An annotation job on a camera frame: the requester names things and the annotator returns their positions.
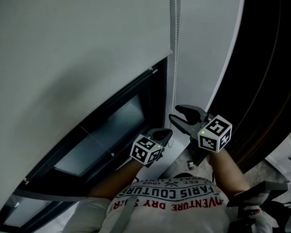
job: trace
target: roller blind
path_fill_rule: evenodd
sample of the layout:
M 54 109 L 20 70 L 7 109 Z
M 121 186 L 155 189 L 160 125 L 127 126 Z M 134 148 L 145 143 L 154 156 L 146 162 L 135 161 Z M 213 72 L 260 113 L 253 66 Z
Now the roller blind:
M 0 0 L 0 209 L 59 139 L 169 51 L 169 0 Z

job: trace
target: window frame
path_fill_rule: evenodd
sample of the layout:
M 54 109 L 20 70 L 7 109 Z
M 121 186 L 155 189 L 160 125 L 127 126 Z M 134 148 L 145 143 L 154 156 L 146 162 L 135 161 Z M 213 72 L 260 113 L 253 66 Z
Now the window frame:
M 0 211 L 0 231 L 27 233 L 38 230 L 70 208 L 74 203 L 86 197 L 91 187 L 125 163 L 129 158 L 132 143 L 139 134 L 146 133 L 152 128 L 163 127 L 165 120 L 166 85 L 167 58 L 161 60 L 127 84 L 72 129 L 32 169 L 26 176 L 26 179 L 21 182 L 13 193 L 25 198 L 49 200 L 52 202 L 20 228 L 4 225 L 8 216 L 3 213 L 3 207 Z M 98 123 L 102 123 L 113 115 L 114 112 L 136 95 L 140 99 L 144 121 L 132 132 L 128 133 L 112 149 L 114 152 L 112 158 L 102 157 L 98 162 L 99 165 L 91 167 L 82 177 L 53 169 L 58 161 L 88 136 L 80 126 L 84 127 L 88 132 L 92 132 L 95 128 L 93 122 L 96 123 L 97 127 Z M 51 173 L 52 175 L 56 172 L 60 173 L 58 178 L 69 180 L 70 189 L 67 189 L 67 187 L 63 189 L 56 187 L 54 189 L 52 182 L 48 183 L 47 179 L 43 180 L 49 172 L 53 172 Z

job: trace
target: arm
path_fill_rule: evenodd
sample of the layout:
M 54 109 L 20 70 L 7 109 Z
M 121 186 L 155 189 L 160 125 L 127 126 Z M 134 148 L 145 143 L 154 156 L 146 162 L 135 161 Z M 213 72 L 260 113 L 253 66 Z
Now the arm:
M 130 185 L 143 165 L 132 159 L 111 176 L 92 188 L 88 197 L 112 200 L 126 186 Z
M 243 173 L 225 149 L 219 153 L 210 153 L 209 160 L 218 187 L 228 197 L 250 189 Z
M 107 209 L 120 191 L 132 183 L 143 165 L 131 160 L 94 186 L 87 199 L 79 202 L 63 233 L 92 233 L 101 229 Z

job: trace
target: white t-shirt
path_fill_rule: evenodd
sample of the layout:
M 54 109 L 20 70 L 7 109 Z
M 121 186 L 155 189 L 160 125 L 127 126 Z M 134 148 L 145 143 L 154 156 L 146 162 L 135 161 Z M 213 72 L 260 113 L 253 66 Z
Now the white t-shirt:
M 135 182 L 113 201 L 81 201 L 63 233 L 109 233 L 132 195 L 138 199 L 125 233 L 227 233 L 237 220 L 237 208 L 227 208 L 220 193 L 212 182 L 198 177 Z M 255 217 L 254 232 L 272 232 L 261 213 Z

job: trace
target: window glass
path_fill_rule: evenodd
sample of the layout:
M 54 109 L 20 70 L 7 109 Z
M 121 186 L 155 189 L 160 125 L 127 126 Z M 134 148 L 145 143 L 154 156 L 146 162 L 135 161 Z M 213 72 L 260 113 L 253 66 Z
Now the window glass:
M 102 125 L 82 140 L 56 165 L 57 170 L 82 176 L 110 149 L 144 120 L 138 96 L 111 115 Z
M 13 209 L 4 224 L 21 227 L 50 203 L 51 201 L 34 200 L 11 195 L 5 205 Z
M 74 214 L 79 202 L 75 203 L 68 210 L 54 218 L 52 221 L 44 225 L 42 228 L 35 231 L 35 233 L 61 233 L 64 226 Z

